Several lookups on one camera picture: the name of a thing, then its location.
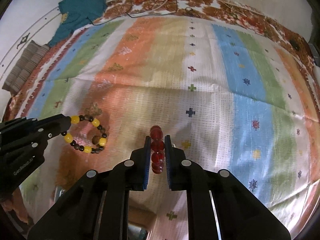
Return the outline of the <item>striped grey pillow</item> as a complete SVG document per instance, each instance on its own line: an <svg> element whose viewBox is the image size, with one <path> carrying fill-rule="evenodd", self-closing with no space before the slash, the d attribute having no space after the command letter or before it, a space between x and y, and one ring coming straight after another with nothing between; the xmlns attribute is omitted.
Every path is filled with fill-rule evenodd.
<svg viewBox="0 0 320 240"><path fill-rule="evenodd" d="M40 46L31 40L4 81L2 89L16 96L49 49L47 44Z"/></svg>

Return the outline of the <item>teal sweater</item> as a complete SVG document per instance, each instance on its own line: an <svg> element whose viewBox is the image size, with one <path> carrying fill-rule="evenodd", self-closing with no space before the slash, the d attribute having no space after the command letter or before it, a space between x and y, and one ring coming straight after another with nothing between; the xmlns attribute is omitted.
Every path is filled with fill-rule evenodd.
<svg viewBox="0 0 320 240"><path fill-rule="evenodd" d="M77 29L102 17L106 9L106 0L63 0L59 2L61 23L48 46L55 46Z"/></svg>

